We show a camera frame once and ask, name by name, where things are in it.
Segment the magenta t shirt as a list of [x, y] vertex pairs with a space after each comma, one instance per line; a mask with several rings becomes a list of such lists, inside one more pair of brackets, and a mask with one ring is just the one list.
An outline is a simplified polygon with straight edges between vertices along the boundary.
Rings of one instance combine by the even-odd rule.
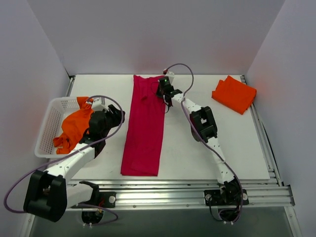
[[160, 78], [161, 76], [133, 76], [133, 93], [121, 175], [158, 175], [165, 117], [163, 99], [154, 92]]

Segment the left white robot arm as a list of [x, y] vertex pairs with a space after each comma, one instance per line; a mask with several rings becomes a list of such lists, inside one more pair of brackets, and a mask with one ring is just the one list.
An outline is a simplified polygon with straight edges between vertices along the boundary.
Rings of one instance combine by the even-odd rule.
[[99, 208], [99, 186], [89, 181], [68, 183], [87, 163], [99, 156], [112, 135], [111, 129], [119, 130], [125, 112], [121, 107], [109, 105], [106, 109], [91, 114], [88, 128], [75, 148], [65, 159], [44, 171], [34, 171], [29, 180], [23, 210], [27, 213], [57, 222], [68, 208]]

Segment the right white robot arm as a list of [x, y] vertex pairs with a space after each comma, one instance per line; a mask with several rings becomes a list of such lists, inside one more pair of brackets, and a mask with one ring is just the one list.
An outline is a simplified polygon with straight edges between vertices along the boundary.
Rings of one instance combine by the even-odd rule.
[[175, 89], [170, 77], [158, 80], [156, 95], [164, 100], [168, 107], [179, 103], [191, 127], [193, 138], [212, 152], [212, 162], [216, 179], [220, 187], [219, 198], [223, 203], [232, 203], [237, 197], [243, 197], [243, 190], [235, 172], [227, 164], [218, 139], [218, 128], [209, 106], [202, 107], [185, 97], [179, 89]]

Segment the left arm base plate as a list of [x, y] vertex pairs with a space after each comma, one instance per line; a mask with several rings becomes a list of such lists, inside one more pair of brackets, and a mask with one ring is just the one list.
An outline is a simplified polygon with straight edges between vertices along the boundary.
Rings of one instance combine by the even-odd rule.
[[89, 201], [80, 202], [79, 204], [74, 205], [73, 208], [83, 204], [94, 205], [104, 208], [114, 208], [116, 206], [116, 195], [116, 192], [99, 192], [96, 195], [96, 197], [93, 197]]

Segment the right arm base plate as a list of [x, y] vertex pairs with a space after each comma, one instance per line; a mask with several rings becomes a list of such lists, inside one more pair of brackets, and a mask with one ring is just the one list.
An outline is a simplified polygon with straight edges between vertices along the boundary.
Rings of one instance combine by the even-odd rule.
[[204, 200], [207, 206], [240, 205], [241, 191], [224, 191], [223, 189], [204, 190]]

